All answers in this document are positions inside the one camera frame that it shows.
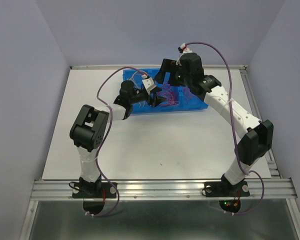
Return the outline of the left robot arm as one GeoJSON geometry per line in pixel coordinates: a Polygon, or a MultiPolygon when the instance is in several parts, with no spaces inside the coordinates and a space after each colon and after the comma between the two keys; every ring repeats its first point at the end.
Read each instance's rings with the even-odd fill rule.
{"type": "Polygon", "coordinates": [[[70,129],[69,137],[73,140],[79,154],[81,173],[77,182],[71,181],[74,199],[105,199],[118,197],[117,183],[106,179],[97,163],[98,155],[114,121],[127,119],[134,104],[145,102],[155,108],[166,101],[159,95],[162,89],[150,77],[142,81],[140,88],[131,80],[123,81],[119,94],[112,104],[94,108],[83,105],[70,129]]]}

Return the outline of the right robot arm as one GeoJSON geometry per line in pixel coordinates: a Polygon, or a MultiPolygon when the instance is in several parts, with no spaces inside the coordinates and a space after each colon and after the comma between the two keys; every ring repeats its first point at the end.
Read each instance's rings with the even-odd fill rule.
{"type": "Polygon", "coordinates": [[[274,125],[270,120],[261,121],[250,114],[232,98],[231,91],[213,75],[207,75],[201,57],[183,53],[178,60],[163,59],[155,81],[163,83],[169,74],[168,83],[175,87],[187,87],[202,102],[214,109],[231,126],[235,158],[220,181],[204,185],[203,195],[208,198],[234,197],[243,192],[245,177],[253,165],[272,147],[274,125]]]}

